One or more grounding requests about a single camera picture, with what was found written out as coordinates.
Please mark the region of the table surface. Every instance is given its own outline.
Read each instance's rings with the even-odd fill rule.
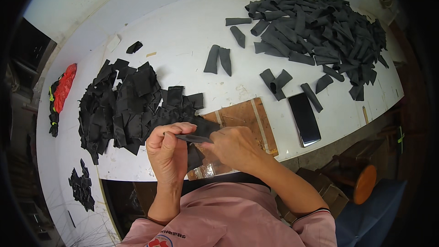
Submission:
[[[271,69],[274,76],[280,74],[282,69],[287,70],[293,76],[283,87],[288,97],[302,92],[300,85],[305,82],[315,89],[317,80],[324,75],[322,67],[290,62],[288,59],[263,53],[256,55],[253,42],[259,42],[260,37],[250,34],[250,29],[256,21],[252,24],[238,25],[246,36],[246,48],[239,47],[229,27],[225,26],[225,18],[247,17],[244,6],[249,1],[254,0],[180,0],[159,8],[121,29],[118,32],[121,42],[113,52],[106,47],[112,40],[110,37],[78,63],[76,77],[60,114],[58,137],[51,138],[50,143],[40,145],[38,150],[44,154],[48,149],[56,149],[58,157],[54,163],[45,162],[44,158],[40,157],[42,169],[47,169],[46,165],[56,165],[51,165],[48,170],[44,169],[46,172],[40,172],[42,184],[50,184],[50,172],[59,172],[66,177],[61,187],[53,190],[54,196],[46,197],[51,214],[59,210],[57,222],[68,223],[69,215],[62,208],[62,205],[67,206],[75,222],[87,224],[80,225],[80,230],[74,231],[71,228],[74,232],[69,234],[69,238],[74,240],[75,235],[86,234],[93,228],[93,231],[108,234],[108,240],[118,241],[98,178],[122,181],[156,180],[144,147],[140,148],[136,156],[125,149],[114,148],[110,141],[106,153],[100,156],[99,165],[96,167],[93,167],[89,153],[80,147],[79,100],[106,59],[114,63],[117,58],[122,58],[129,61],[131,67],[138,67],[149,61],[163,89],[184,85],[185,95],[203,92],[205,109],[201,110],[200,114],[261,97],[279,151],[279,155],[276,156],[278,161],[323,147],[365,126],[363,107],[370,122],[403,97],[403,89],[392,62],[392,58],[400,60],[395,59],[400,55],[400,49],[394,38],[388,38],[388,47],[392,50],[383,51],[381,54],[390,68],[386,69],[380,63],[376,64],[377,79],[374,86],[364,86],[365,101],[352,100],[348,92],[351,89],[349,80],[334,80],[333,84],[317,95],[324,107],[320,113],[314,110],[322,139],[307,148],[302,148],[287,100],[276,101],[259,74],[267,68]],[[141,41],[143,47],[132,55],[126,54],[126,49],[136,41]],[[218,74],[203,73],[207,55],[213,44],[231,49],[232,77],[224,72],[220,64]],[[46,107],[47,99],[42,98],[41,102],[45,103]],[[37,141],[39,134],[47,134],[47,131],[37,126]],[[67,182],[73,167],[80,173],[81,158],[84,159],[93,182],[92,194],[96,200],[94,213],[86,213],[78,202],[73,201],[72,189]]]

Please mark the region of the black phone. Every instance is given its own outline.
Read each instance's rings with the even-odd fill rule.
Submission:
[[[288,97],[297,129],[299,130],[302,146],[307,147],[321,140],[319,127],[317,126],[316,117],[311,108],[310,101],[306,94],[300,93]]]

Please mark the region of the hand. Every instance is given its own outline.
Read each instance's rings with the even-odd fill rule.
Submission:
[[[197,126],[189,122],[157,126],[146,140],[149,162],[162,185],[183,183],[187,172],[187,144],[175,137],[176,134],[190,134]]]
[[[223,164],[241,172],[252,174],[271,157],[257,145],[248,127],[225,127],[210,134],[210,139],[213,144],[204,142],[201,146],[214,153]]]

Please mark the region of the red plastic bag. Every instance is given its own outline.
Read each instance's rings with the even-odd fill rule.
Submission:
[[[59,85],[54,93],[55,101],[54,106],[57,113],[60,113],[64,107],[64,101],[69,95],[70,88],[72,87],[73,79],[76,75],[76,63],[67,67],[65,73],[59,80]]]

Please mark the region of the person's right hand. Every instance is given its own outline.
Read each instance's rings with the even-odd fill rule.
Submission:
[[[210,134],[212,143],[204,142],[202,148],[214,153],[227,166],[252,174],[268,155],[256,143],[256,138],[248,127],[224,127]]]

